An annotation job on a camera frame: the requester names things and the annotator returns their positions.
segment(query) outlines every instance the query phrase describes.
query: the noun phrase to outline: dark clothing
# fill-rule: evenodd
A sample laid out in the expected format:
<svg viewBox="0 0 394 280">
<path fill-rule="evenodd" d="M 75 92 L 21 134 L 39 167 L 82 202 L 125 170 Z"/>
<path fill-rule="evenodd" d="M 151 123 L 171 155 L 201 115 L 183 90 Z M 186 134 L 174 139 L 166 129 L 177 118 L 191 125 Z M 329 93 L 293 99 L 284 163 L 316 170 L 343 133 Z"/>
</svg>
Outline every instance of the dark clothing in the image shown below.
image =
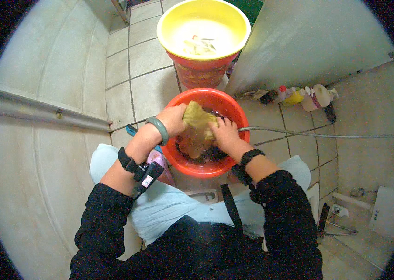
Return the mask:
<svg viewBox="0 0 394 280">
<path fill-rule="evenodd" d="M 305 193 L 284 170 L 264 178 L 250 193 L 265 202 L 264 235 L 246 237 L 225 224 L 175 222 L 127 261 L 124 229 L 133 199 L 97 184 L 86 203 L 71 260 L 71 279 L 322 279 L 317 225 Z"/>
</svg>

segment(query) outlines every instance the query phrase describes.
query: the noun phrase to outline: metal hose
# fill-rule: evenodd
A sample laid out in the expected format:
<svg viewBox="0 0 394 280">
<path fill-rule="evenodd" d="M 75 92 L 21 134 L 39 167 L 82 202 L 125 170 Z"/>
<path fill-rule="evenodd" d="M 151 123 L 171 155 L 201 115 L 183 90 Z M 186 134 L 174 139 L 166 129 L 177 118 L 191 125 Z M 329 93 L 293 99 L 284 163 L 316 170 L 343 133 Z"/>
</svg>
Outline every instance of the metal hose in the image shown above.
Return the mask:
<svg viewBox="0 0 394 280">
<path fill-rule="evenodd" d="M 306 132 L 298 132 L 291 130 L 281 130 L 277 128 L 267 128 L 262 126 L 248 126 L 239 128 L 239 131 L 247 131 L 247 130 L 266 130 L 266 131 L 274 131 L 281 133 L 290 133 L 294 135 L 303 135 L 303 136 L 312 136 L 312 137 L 324 137 L 324 138 L 349 138 L 349 139 L 357 139 L 357 138 L 394 138 L 393 134 L 383 134 L 383 135 L 325 135 L 325 134 L 313 134 Z"/>
</svg>

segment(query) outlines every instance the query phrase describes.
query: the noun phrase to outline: yellow bucket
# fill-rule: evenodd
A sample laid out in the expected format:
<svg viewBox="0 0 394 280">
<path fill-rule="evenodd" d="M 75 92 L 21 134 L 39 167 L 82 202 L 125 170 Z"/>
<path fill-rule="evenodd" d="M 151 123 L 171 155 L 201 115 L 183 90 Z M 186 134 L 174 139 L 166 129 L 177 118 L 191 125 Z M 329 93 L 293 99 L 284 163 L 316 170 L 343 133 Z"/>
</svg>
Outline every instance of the yellow bucket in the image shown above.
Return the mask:
<svg viewBox="0 0 394 280">
<path fill-rule="evenodd" d="M 245 14 L 222 0 L 178 3 L 163 14 L 157 25 L 158 40 L 169 53 L 198 61 L 217 60 L 239 52 L 250 31 Z M 194 37 L 209 39 L 207 42 L 211 42 L 214 52 L 190 53 L 185 41 L 192 41 Z"/>
</svg>

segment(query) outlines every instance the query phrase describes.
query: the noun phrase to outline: white wall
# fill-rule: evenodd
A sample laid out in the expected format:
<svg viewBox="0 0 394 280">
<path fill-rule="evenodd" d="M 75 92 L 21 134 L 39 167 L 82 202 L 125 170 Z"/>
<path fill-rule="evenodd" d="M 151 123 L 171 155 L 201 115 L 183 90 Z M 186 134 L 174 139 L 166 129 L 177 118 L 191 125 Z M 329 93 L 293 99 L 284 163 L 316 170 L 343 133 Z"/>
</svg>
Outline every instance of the white wall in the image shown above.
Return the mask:
<svg viewBox="0 0 394 280">
<path fill-rule="evenodd" d="M 394 51 L 362 1 L 267 0 L 225 92 L 328 84 Z"/>
<path fill-rule="evenodd" d="M 0 117 L 0 238 L 24 279 L 66 279 L 108 133 Z"/>
<path fill-rule="evenodd" d="M 337 134 L 394 134 L 394 61 L 335 85 Z M 394 138 L 337 139 L 342 192 L 394 188 Z"/>
<path fill-rule="evenodd" d="M 0 91 L 100 119 L 110 0 L 41 0 L 0 58 Z"/>
</svg>

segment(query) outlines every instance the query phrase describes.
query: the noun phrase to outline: black sleeve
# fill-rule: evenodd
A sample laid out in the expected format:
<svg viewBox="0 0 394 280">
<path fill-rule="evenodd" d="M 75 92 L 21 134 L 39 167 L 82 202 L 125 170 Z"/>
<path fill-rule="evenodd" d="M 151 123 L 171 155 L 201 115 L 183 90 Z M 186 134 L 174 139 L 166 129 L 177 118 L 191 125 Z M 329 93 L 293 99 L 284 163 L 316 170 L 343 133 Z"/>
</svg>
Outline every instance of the black sleeve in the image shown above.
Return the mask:
<svg viewBox="0 0 394 280">
<path fill-rule="evenodd" d="M 266 203 L 264 235 L 269 252 L 292 265 L 314 257 L 318 263 L 317 224 L 306 194 L 292 175 L 278 170 L 256 186 L 250 196 L 256 203 Z"/>
<path fill-rule="evenodd" d="M 122 276 L 124 226 L 133 198 L 98 183 L 85 204 L 74 243 L 79 251 L 71 259 L 71 279 L 108 279 Z"/>
</svg>

